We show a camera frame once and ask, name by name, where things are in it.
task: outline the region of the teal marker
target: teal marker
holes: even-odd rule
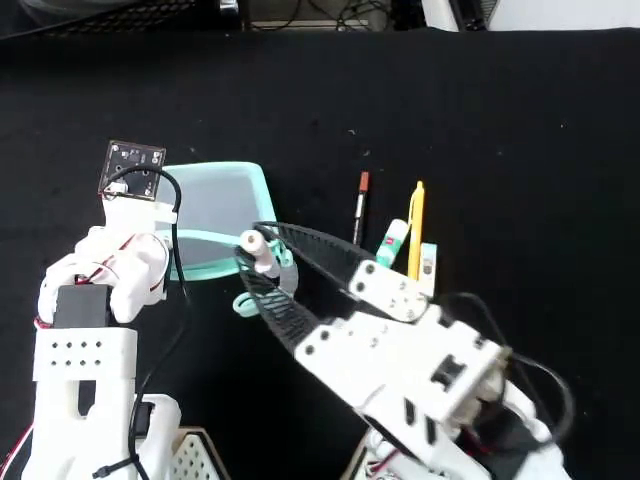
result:
[[[409,233],[409,224],[407,222],[398,218],[392,220],[387,233],[384,234],[384,240],[376,252],[376,262],[383,267],[391,268],[396,255],[402,248],[404,239],[407,238],[407,233]]]

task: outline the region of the circuit board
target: circuit board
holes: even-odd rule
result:
[[[164,148],[111,140],[100,177],[98,193],[101,193],[105,189],[108,179],[113,174],[124,168],[145,164],[162,167],[166,154],[167,151]],[[143,170],[140,172],[131,172],[117,181],[127,185],[126,193],[120,193],[119,195],[154,201],[156,199],[156,193],[158,192],[160,175]]]

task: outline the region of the white perforated base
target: white perforated base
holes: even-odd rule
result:
[[[187,435],[173,456],[171,480],[220,480],[213,460],[198,435]]]

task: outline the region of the black cable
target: black cable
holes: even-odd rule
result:
[[[558,375],[557,372],[552,370],[551,368],[543,365],[536,360],[532,360],[529,357],[525,357],[524,355],[520,355],[517,353],[512,353],[511,358],[518,362],[519,364],[527,365],[530,367],[538,368],[549,375],[551,378],[555,380],[560,388],[562,393],[562,403],[564,405],[564,412],[562,414],[562,418],[560,421],[553,427],[553,429],[549,430],[549,438],[543,441],[535,440],[530,444],[522,444],[515,447],[507,447],[495,449],[494,453],[498,454],[528,454],[531,452],[536,452],[542,448],[548,447],[549,445],[559,444],[564,440],[567,435],[571,432],[573,427],[573,421],[576,417],[576,403],[573,398],[573,394],[571,393],[571,389],[567,382]]]
[[[293,13],[291,13],[289,20],[287,20],[282,25],[279,25],[277,27],[261,27],[259,25],[256,25],[255,23],[251,23],[251,28],[260,30],[261,32],[277,32],[278,30],[283,30],[296,21],[296,19],[298,18],[298,14],[300,13],[301,7],[302,7],[302,0],[296,0],[296,6],[293,9]]]
[[[473,302],[473,304],[481,310],[483,316],[485,317],[485,320],[487,320],[491,324],[491,328],[494,330],[495,334],[497,335],[498,340],[503,345],[508,345],[507,339],[502,333],[502,330],[500,329],[498,322],[496,321],[493,314],[491,313],[491,310],[489,309],[488,305],[484,302],[484,300],[482,300],[479,296],[477,296],[474,293],[460,292],[460,293],[445,295],[445,297],[454,297],[454,298],[458,297],[458,298],[463,298]],[[564,406],[564,412],[562,414],[560,421],[554,426],[553,429],[550,429],[550,435],[548,439],[543,441],[535,440],[530,444],[518,445],[516,447],[495,449],[493,450],[493,452],[497,454],[528,454],[531,452],[538,451],[554,443],[556,444],[560,443],[564,438],[566,438],[566,436],[571,431],[571,428],[573,427],[573,421],[575,419],[575,414],[576,414],[575,399],[573,398],[573,394],[571,393],[571,389],[569,388],[569,385],[558,373],[556,373],[554,370],[547,367],[546,365],[543,365],[540,362],[537,362],[535,360],[532,360],[528,357],[525,357],[524,355],[520,355],[515,352],[511,354],[510,358],[515,360],[514,363],[516,365],[516,368],[518,368],[519,373],[521,374],[524,381],[528,384],[529,388],[531,389],[532,395],[536,397],[534,398],[534,403],[536,403],[536,406],[541,410],[544,409],[544,404],[542,403],[540,399],[540,395],[538,394],[535,387],[533,386],[533,383],[529,379],[529,376],[527,375],[526,371],[524,370],[524,368],[522,368],[522,365],[538,368],[543,372],[545,372],[547,375],[549,375],[551,378],[553,378],[562,393],[562,402]],[[500,397],[502,399],[504,398],[504,391],[501,392]]]
[[[314,0],[307,0],[307,3],[313,8],[315,11],[322,13],[325,17],[333,20],[334,22],[338,22],[338,19],[327,12],[324,8],[318,5]]]
[[[176,272],[178,274],[178,282],[180,283],[180,288],[182,290],[182,295],[183,295],[183,298],[184,298],[184,301],[185,301],[185,306],[187,308],[187,315],[184,315],[184,316],[181,317],[182,318],[182,322],[180,322],[180,326],[178,327],[178,330],[176,331],[175,335],[173,336],[171,341],[167,344],[167,347],[165,348],[165,350],[158,357],[158,359],[156,360],[155,364],[151,367],[151,369],[147,373],[146,377],[142,381],[142,384],[140,385],[140,388],[138,390],[138,394],[136,395],[136,399],[135,399],[135,401],[133,403],[133,409],[131,411],[131,418],[130,418],[130,421],[129,421],[129,433],[128,433],[128,437],[127,437],[127,448],[129,449],[129,459],[127,459],[127,460],[130,460],[130,463],[133,463],[133,465],[135,466],[135,468],[138,471],[138,474],[140,475],[140,478],[142,478],[142,480],[149,480],[149,475],[147,474],[147,472],[145,471],[144,467],[142,466],[142,463],[140,463],[140,459],[138,458],[138,454],[136,453],[136,431],[135,431],[135,426],[136,426],[136,423],[137,423],[137,420],[138,420],[138,414],[140,412],[140,405],[142,405],[142,397],[144,396],[144,393],[146,392],[147,387],[149,386],[149,383],[151,382],[151,379],[156,374],[156,372],[158,371],[160,366],[173,354],[173,352],[176,350],[176,348],[178,347],[178,345],[180,344],[180,342],[184,338],[184,336],[185,336],[185,334],[186,334],[186,332],[187,332],[187,330],[189,328],[189,320],[190,320],[190,316],[193,314],[194,305],[193,305],[193,302],[191,301],[191,297],[189,296],[189,292],[187,290],[187,283],[185,281],[184,272],[182,270],[182,260],[180,258],[180,247],[179,247],[179,243],[178,243],[178,219],[177,219],[177,216],[180,213],[180,205],[182,204],[182,189],[180,188],[180,184],[178,183],[178,181],[171,174],[167,173],[166,171],[164,171],[162,168],[160,168],[158,166],[155,166],[155,165],[134,165],[134,166],[131,166],[131,167],[123,168],[119,172],[116,172],[113,175],[111,175],[111,177],[109,177],[109,179],[106,181],[105,187],[110,185],[111,183],[115,182],[116,180],[124,177],[125,175],[127,175],[129,173],[141,172],[141,171],[149,171],[149,172],[157,173],[158,175],[166,178],[169,181],[169,183],[171,183],[171,186],[173,187],[173,189],[175,191],[176,198],[175,198],[174,203],[173,203],[172,211],[176,214],[176,222],[171,225],[171,242],[173,243],[173,260],[174,260],[174,263],[175,263]]]
[[[491,313],[489,306],[478,295],[476,295],[475,293],[469,293],[469,292],[457,292],[457,293],[444,295],[444,298],[447,298],[447,297],[461,298],[463,300],[468,300],[471,303],[473,303],[475,307],[480,310],[485,320],[489,322],[491,329],[494,331],[496,337],[498,337],[498,341],[504,346],[509,345],[509,342],[507,342],[507,338],[502,333],[502,330],[500,329],[498,322],[496,321],[493,314]],[[524,383],[527,385],[527,388],[529,389],[529,393],[533,397],[534,403],[541,410],[541,413],[546,418],[550,419],[551,416],[549,415],[549,410],[547,410],[546,405],[542,401],[542,397],[538,393],[538,390],[536,390],[536,388],[534,387],[533,382],[529,378],[529,375],[527,375],[527,372],[524,370],[524,368],[522,368],[522,365],[518,363],[515,365],[515,368],[518,374],[522,377],[522,380],[524,381]]]
[[[370,8],[366,10],[360,10],[362,7],[367,7],[367,6]],[[360,23],[362,27],[364,27],[367,30],[371,30],[371,28],[369,28],[368,25],[362,23],[360,16],[366,13],[371,13],[375,11],[381,11],[385,13],[386,22],[385,22],[383,31],[386,30],[389,27],[391,12],[386,7],[386,5],[382,4],[378,0],[359,0],[359,1],[356,1],[355,3],[353,0],[348,0],[345,6],[340,11],[338,18],[336,19],[336,30],[339,30],[340,27],[353,29],[352,27],[346,24],[348,20],[351,20],[353,18],[358,20],[358,23]]]

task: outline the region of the teal container rim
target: teal container rim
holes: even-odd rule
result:
[[[260,218],[255,221],[276,221],[276,214],[271,202],[271,195],[269,194],[269,188],[267,187],[267,181],[264,177],[264,172],[260,165],[251,162],[207,162],[207,163],[192,163],[186,165],[170,165],[164,167],[169,172],[179,172],[181,170],[193,170],[194,167],[199,167],[201,170],[217,170],[222,168],[242,168],[249,176],[251,185],[253,187],[253,194],[256,200],[256,207]],[[248,224],[247,229],[250,229],[252,225]],[[160,235],[170,236],[170,230],[158,231]],[[180,218],[178,217],[178,239],[190,239],[190,240],[202,240],[207,242],[215,242],[224,245],[235,247],[240,244],[240,237],[235,235],[228,235],[218,232],[210,232],[197,229],[181,229]],[[212,262],[201,263],[197,265],[185,266],[184,276],[187,281],[202,281],[212,280],[215,278],[222,278],[229,275],[233,275],[238,272],[235,258],[233,256],[229,258],[223,258]],[[171,269],[171,280],[178,280],[178,274],[175,267]]]

